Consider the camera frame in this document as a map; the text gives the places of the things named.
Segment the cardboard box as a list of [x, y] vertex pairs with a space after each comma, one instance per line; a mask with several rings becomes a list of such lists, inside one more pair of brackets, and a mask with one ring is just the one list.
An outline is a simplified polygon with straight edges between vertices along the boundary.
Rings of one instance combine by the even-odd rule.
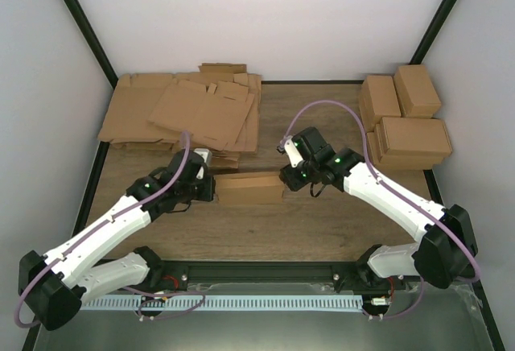
[[215, 194], [224, 205], [281, 204], [285, 184], [277, 171], [256, 171], [215, 176]]

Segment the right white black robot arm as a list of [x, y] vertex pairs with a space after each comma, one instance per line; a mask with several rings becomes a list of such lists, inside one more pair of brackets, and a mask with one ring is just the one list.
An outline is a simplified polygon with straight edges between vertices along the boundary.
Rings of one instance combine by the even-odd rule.
[[279, 178], [292, 192], [316, 184], [332, 186], [373, 206], [413, 238], [411, 244], [377, 244], [362, 254], [356, 266], [363, 287], [377, 288], [388, 277], [419, 276], [446, 289], [467, 277], [477, 247], [464, 208], [446, 208], [417, 196], [369, 167], [350, 148], [334, 151], [315, 127], [281, 141], [278, 152], [289, 159]]

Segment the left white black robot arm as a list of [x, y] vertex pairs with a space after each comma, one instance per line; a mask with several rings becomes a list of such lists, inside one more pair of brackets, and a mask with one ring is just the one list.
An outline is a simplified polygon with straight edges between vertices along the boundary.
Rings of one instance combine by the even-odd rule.
[[107, 213], [76, 236], [45, 254], [25, 254], [19, 262], [20, 300], [14, 322], [20, 328], [41, 324], [55, 330], [82, 306], [118, 289], [149, 299], [168, 298], [159, 289], [163, 262], [149, 247], [140, 246], [116, 261], [99, 261], [161, 216], [183, 213], [194, 201], [211, 202], [211, 158], [208, 149], [182, 149], [167, 166], [135, 180]]

